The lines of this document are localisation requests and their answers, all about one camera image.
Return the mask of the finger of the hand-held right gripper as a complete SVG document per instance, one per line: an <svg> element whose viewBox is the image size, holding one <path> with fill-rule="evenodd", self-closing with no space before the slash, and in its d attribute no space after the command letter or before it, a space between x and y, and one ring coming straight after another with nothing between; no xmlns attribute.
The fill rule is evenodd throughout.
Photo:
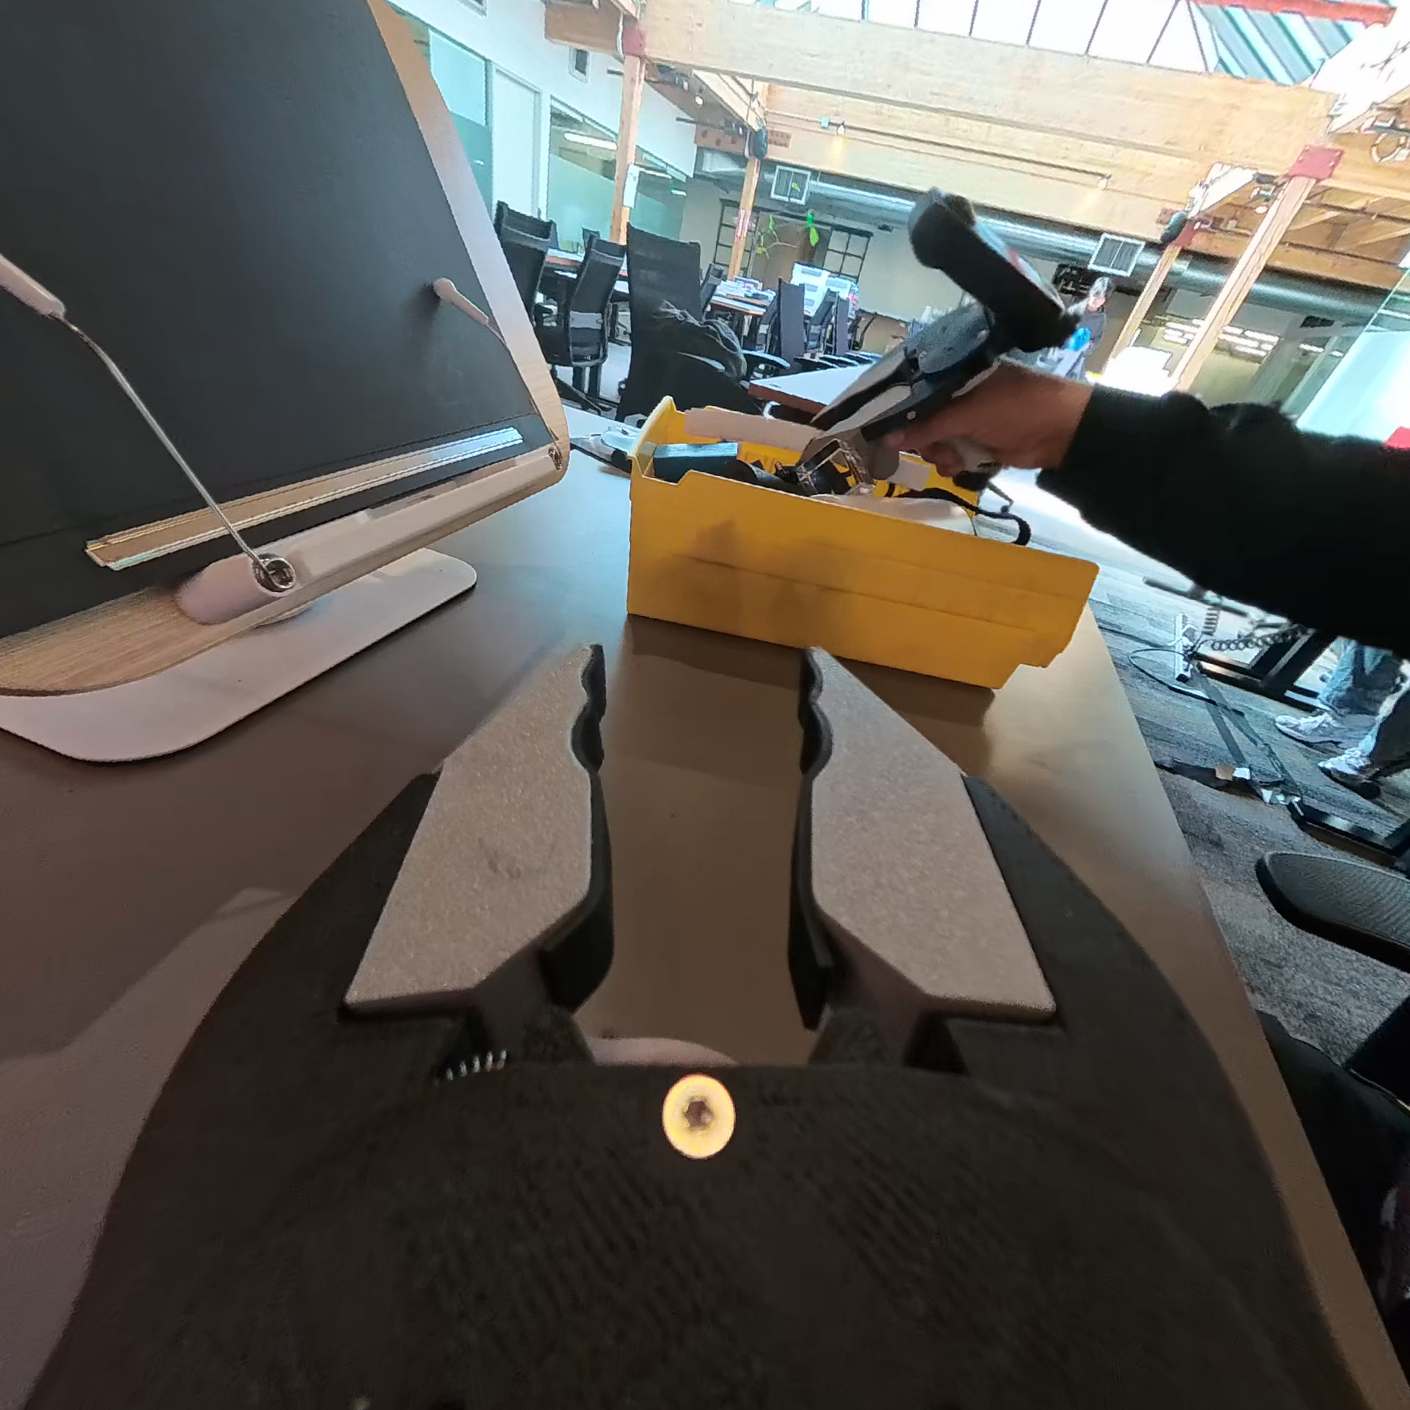
<svg viewBox="0 0 1410 1410"><path fill-rule="evenodd" d="M887 436L922 421L938 406L939 374L906 375L902 369L886 379L857 377L807 424L820 434Z"/></svg>
<svg viewBox="0 0 1410 1410"><path fill-rule="evenodd" d="M815 434L792 473L807 491L870 491L884 479L884 446L862 434Z"/></svg>

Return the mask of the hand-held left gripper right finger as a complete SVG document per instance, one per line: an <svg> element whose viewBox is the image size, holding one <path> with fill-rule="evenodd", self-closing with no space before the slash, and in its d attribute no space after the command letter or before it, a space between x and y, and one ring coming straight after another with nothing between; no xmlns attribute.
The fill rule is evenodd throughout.
<svg viewBox="0 0 1410 1410"><path fill-rule="evenodd" d="M966 775L825 651L800 656L788 978L805 1028L1042 1025L1055 998Z"/></svg>

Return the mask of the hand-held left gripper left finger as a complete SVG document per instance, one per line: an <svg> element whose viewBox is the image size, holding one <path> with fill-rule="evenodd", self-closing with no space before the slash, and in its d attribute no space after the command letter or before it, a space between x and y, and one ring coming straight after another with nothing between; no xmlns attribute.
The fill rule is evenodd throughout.
<svg viewBox="0 0 1410 1410"><path fill-rule="evenodd" d="M521 1032L612 958L605 652L535 667L442 761L345 990L352 1017Z"/></svg>

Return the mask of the yellow plastic bin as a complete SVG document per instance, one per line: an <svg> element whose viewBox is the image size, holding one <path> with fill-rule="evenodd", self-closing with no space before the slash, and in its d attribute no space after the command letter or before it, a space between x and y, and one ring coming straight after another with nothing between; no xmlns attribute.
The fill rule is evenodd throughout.
<svg viewBox="0 0 1410 1410"><path fill-rule="evenodd" d="M985 689L1068 644L1095 563L981 535L964 498L802 498L698 469L659 478L669 449L723 444L768 471L798 459L687 434L669 399L644 417L629 456L629 614Z"/></svg>

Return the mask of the person's right forearm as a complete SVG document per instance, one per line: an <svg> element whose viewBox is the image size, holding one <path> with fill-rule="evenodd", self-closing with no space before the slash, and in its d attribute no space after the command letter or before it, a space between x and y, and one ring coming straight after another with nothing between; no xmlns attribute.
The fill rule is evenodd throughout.
<svg viewBox="0 0 1410 1410"><path fill-rule="evenodd" d="M1097 387L1042 489L1213 592L1408 651L1408 451L1255 402Z"/></svg>

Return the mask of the person's right hand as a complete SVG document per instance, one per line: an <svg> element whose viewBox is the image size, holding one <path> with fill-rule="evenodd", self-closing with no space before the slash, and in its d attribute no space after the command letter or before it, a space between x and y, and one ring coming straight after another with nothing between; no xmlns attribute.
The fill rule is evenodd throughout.
<svg viewBox="0 0 1410 1410"><path fill-rule="evenodd" d="M969 466L963 446L1000 468L1057 469L1094 390L1087 380L1000 362L933 416L886 434L884 444L919 456L948 479Z"/></svg>

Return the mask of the grey office desk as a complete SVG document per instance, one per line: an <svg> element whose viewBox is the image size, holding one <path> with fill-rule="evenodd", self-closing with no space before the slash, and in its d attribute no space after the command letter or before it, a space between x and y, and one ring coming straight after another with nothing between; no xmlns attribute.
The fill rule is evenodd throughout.
<svg viewBox="0 0 1410 1410"><path fill-rule="evenodd" d="M808 419L869 375L872 362L822 365L805 372L751 379L746 392L763 406L781 407L783 417Z"/></svg>

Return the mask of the dark cloth over chair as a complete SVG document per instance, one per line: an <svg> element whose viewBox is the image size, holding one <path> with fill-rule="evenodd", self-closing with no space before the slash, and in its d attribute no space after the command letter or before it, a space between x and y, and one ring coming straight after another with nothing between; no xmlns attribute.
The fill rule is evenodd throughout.
<svg viewBox="0 0 1410 1410"><path fill-rule="evenodd" d="M748 360L733 330L669 303L629 315L629 362L615 401L619 421L644 419L662 399L677 411L718 407L755 414Z"/></svg>

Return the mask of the black office chair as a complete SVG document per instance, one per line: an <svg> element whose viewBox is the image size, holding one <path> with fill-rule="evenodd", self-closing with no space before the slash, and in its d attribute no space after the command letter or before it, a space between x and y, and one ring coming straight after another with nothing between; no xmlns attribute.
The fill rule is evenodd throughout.
<svg viewBox="0 0 1410 1410"><path fill-rule="evenodd" d="M610 300L625 256L625 244L590 234L572 280L535 312L540 352L558 394L585 411L604 407Z"/></svg>
<svg viewBox="0 0 1410 1410"><path fill-rule="evenodd" d="M694 239L652 234L634 223L625 228L627 317L630 338L645 333L662 305L703 315L701 249Z"/></svg>
<svg viewBox="0 0 1410 1410"><path fill-rule="evenodd" d="M493 229L521 305L533 322L540 278L548 261L548 251L557 246L555 221L516 211L499 199L494 204Z"/></svg>

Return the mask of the black mesh chair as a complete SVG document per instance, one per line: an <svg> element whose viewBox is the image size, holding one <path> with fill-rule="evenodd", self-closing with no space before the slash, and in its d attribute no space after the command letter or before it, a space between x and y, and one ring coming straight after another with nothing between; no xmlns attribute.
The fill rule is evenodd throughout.
<svg viewBox="0 0 1410 1410"><path fill-rule="evenodd" d="M1275 850L1255 864L1283 921L1369 959L1408 971L1408 877L1349 857Z"/></svg>

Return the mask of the black board with wooden edge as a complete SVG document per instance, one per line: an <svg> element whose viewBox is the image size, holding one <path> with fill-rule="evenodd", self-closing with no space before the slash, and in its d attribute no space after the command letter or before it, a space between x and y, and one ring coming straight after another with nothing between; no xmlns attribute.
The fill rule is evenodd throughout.
<svg viewBox="0 0 1410 1410"><path fill-rule="evenodd" d="M426 614L568 427L392 3L3 3L3 735L181 751Z"/></svg>

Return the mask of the grey ceiling duct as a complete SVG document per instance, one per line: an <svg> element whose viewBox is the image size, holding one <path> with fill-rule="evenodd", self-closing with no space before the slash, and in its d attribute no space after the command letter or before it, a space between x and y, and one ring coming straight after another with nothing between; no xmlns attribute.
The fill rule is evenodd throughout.
<svg viewBox="0 0 1410 1410"><path fill-rule="evenodd" d="M911 254L906 226L914 197L889 189L835 184L812 179L802 204L768 204L773 167L761 176L745 239L743 270L770 288L775 275L763 273L756 244L780 244L781 251L808 253L818 265L842 266L859 286L864 310L907 318L922 307L951 307L958 288L939 273L926 273ZM1075 300L1075 290L1100 275L1092 256L1110 253L1115 244L1134 243L1115 234L1092 234L1063 224L1033 221L983 209L985 221L1043 278ZM1340 280L1283 273L1265 268L1245 295L1251 305L1329 318L1334 323L1366 325L1389 291L1356 286Z"/></svg>

